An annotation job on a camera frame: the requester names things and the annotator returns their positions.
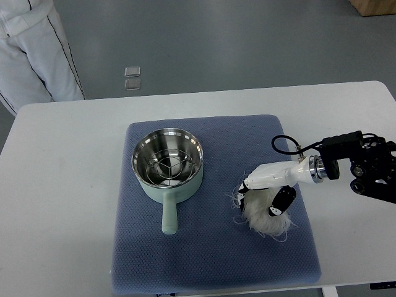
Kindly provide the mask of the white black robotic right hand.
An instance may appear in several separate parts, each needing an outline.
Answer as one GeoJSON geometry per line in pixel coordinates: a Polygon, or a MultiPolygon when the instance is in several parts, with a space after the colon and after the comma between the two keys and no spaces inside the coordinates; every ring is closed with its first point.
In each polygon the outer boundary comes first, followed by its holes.
{"type": "Polygon", "coordinates": [[[247,192],[277,189],[278,192],[268,207],[269,217],[282,215],[296,198],[297,183],[317,184],[327,178],[322,158],[317,155],[302,161],[281,161],[259,165],[239,186],[237,200],[240,209],[245,206],[247,192]]]}

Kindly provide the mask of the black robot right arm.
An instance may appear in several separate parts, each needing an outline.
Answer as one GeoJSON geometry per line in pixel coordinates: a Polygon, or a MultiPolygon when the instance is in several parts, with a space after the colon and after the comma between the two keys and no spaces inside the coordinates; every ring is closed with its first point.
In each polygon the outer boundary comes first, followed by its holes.
{"type": "Polygon", "coordinates": [[[395,203],[395,142],[356,131],[327,137],[317,150],[330,180],[340,177],[338,161],[348,159],[354,193],[395,203]]]}

